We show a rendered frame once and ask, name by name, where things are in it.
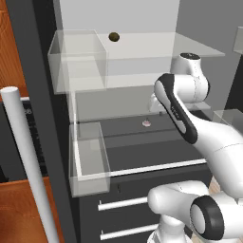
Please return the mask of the black oven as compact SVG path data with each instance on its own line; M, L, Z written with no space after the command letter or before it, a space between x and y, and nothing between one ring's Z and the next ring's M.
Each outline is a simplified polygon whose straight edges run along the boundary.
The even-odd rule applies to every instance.
M47 177L47 167L35 124L29 98L22 98L28 127L34 144L38 163L43 177ZM0 182L26 179L24 165L12 134L5 107L0 102Z

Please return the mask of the brown wooden cupboard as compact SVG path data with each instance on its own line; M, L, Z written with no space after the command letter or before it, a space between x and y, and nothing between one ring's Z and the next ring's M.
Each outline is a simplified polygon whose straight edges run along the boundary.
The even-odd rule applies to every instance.
M49 243L27 179L0 183L0 243Z
M17 86L22 97L28 96L7 3L0 0L0 89L5 86Z

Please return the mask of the dark grey fridge door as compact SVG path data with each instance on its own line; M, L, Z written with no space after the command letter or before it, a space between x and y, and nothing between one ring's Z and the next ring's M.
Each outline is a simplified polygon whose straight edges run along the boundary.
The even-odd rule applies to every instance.
M59 138L68 132L60 128L47 53L56 30L53 0L6 0L30 103L36 122L47 172L65 243L78 243L65 168L68 146Z

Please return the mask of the dark grey fridge drawer front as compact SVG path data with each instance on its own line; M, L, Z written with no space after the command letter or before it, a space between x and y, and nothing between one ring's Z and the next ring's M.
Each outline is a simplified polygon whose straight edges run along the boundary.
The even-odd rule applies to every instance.
M150 189L163 184L199 180L209 185L211 179L212 174L205 163L115 177L111 179L108 193L84 196L80 199L80 215L96 215L99 213L98 205L102 203L147 196ZM125 212L143 205L139 204L101 212Z
M107 240L100 240L100 234L107 234L152 224L158 224L159 218L151 213L99 212L92 215L81 228L81 243L146 243L151 232L133 234Z

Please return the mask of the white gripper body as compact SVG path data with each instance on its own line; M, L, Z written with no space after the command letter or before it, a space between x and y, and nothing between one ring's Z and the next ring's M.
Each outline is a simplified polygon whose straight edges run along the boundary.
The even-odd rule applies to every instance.
M159 102L155 94L152 94L150 97L148 109L152 113L165 113L163 105Z

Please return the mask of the large clear door bin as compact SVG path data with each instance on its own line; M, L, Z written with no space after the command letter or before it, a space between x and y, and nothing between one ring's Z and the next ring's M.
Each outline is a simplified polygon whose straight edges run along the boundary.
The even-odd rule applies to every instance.
M95 30L56 30L47 57L55 93L106 89L107 51Z

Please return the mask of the grey fridge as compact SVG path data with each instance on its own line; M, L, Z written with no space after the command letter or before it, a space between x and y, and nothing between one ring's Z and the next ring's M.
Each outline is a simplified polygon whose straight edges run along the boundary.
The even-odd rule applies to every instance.
M210 91L203 102L188 103L186 107L193 115L211 122L215 122L216 110L238 109L243 113L243 80L236 74L243 54L234 52L237 28L243 27L243 0L55 0L54 8L57 30L93 29L98 36L111 32L119 35L176 32L223 52L224 56L198 55ZM107 52L107 81L109 76L118 75L160 73L161 76L171 71L177 57L112 60ZM77 93L63 94L70 124L98 122L101 125L110 184L112 178L120 176L201 163L208 166L205 158L179 134L166 110L165 113L79 121ZM145 119L151 122L149 127L142 125ZM210 184L205 186L211 195L221 191L213 174ZM126 212L151 213L160 221L160 215L152 212L148 201ZM184 232L192 243L198 238L188 227Z

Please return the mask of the glass fridge shelf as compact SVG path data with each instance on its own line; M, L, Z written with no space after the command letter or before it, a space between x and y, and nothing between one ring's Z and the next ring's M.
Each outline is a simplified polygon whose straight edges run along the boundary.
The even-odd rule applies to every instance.
M109 76L107 88L76 94L77 119L92 121L148 115L160 73Z
M122 33L118 42L108 34L99 34L110 59L177 57L190 52L201 57L224 56L224 53L176 32Z

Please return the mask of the brown round fruit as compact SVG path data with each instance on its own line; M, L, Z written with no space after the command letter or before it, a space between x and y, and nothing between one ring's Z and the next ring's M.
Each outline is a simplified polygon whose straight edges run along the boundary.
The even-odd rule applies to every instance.
M117 32L111 32L108 38L111 42L118 42L120 40L120 35Z

